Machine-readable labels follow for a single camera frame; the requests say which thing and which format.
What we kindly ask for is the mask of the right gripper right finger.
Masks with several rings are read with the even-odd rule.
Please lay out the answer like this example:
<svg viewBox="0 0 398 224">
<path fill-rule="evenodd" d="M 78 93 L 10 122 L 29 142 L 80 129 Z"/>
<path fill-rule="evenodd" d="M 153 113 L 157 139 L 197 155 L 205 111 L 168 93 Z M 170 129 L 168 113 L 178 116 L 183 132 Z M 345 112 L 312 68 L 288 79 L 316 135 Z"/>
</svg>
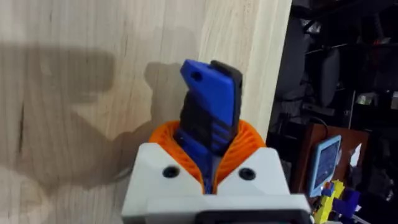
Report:
<svg viewBox="0 0 398 224">
<path fill-rule="evenodd" d="M 278 152 L 265 145 L 256 129 L 239 121 L 238 133 L 215 172 L 217 195 L 288 195 Z"/>
</svg>

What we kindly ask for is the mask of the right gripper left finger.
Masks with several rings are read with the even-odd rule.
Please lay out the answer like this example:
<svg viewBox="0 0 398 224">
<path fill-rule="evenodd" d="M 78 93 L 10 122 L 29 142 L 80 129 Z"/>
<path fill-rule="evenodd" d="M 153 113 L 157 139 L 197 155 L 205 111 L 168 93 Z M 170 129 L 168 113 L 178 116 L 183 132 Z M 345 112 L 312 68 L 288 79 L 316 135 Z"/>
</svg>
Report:
<svg viewBox="0 0 398 224">
<path fill-rule="evenodd" d="M 178 121 L 169 121 L 139 146 L 121 211 L 123 218 L 193 218 L 203 198 L 198 166 L 174 140 Z"/>
</svg>

